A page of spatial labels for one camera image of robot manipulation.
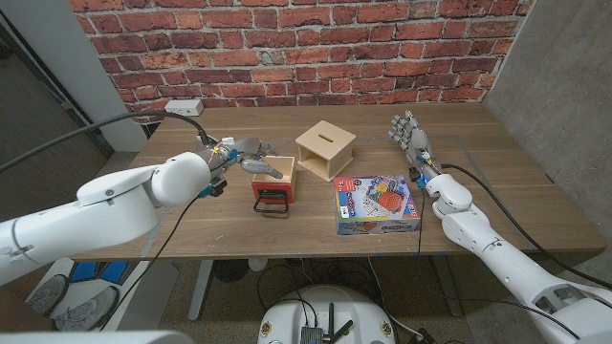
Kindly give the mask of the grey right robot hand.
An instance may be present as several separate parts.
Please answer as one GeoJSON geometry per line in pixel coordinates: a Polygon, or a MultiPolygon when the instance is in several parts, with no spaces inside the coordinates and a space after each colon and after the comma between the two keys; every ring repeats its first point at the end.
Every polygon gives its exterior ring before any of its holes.
{"type": "Polygon", "coordinates": [[[443,168],[434,157],[426,132],[409,110],[403,117],[396,115],[391,120],[388,136],[400,146],[411,166],[426,180],[442,174],[443,168]]]}

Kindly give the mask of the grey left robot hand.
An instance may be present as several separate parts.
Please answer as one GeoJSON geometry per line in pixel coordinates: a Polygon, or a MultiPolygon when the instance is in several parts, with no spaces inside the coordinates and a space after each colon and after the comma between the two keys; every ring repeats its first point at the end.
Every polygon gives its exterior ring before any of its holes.
{"type": "Polygon", "coordinates": [[[235,164],[253,175],[263,174],[278,180],[283,178],[280,171],[263,161],[268,155],[278,155],[267,141],[257,138],[223,138],[209,149],[209,153],[208,167],[212,178],[221,177],[235,164]]]}

